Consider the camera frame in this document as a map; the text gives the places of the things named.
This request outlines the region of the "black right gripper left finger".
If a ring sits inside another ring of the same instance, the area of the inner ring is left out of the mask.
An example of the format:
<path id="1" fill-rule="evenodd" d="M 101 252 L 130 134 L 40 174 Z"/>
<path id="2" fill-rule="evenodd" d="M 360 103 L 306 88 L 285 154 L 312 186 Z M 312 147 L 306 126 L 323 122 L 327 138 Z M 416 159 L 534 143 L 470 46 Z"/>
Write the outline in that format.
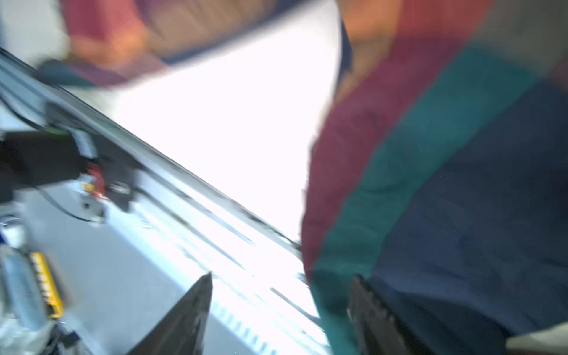
<path id="1" fill-rule="evenodd" d="M 130 354 L 202 354 L 212 289 L 212 275 L 208 273 L 180 298 Z"/>

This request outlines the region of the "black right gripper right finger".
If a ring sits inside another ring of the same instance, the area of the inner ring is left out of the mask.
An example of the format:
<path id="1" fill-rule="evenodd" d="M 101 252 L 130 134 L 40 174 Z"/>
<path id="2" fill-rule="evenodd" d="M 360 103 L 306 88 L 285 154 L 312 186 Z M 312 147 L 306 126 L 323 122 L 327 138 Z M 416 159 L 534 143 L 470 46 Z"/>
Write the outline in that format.
<path id="1" fill-rule="evenodd" d="M 351 278 L 348 317 L 361 354 L 434 354 L 431 317 L 390 286 Z"/>

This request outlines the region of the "plaid long sleeve shirt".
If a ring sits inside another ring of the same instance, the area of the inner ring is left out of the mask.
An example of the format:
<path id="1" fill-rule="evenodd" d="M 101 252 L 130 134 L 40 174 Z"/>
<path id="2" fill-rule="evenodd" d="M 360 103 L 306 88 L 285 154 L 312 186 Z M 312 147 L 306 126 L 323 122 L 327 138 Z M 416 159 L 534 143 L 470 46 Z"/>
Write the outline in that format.
<path id="1" fill-rule="evenodd" d="M 336 354 L 351 278 L 431 317 L 434 354 L 557 354 L 567 323 L 567 3 L 342 1 L 340 97 L 301 252 Z"/>

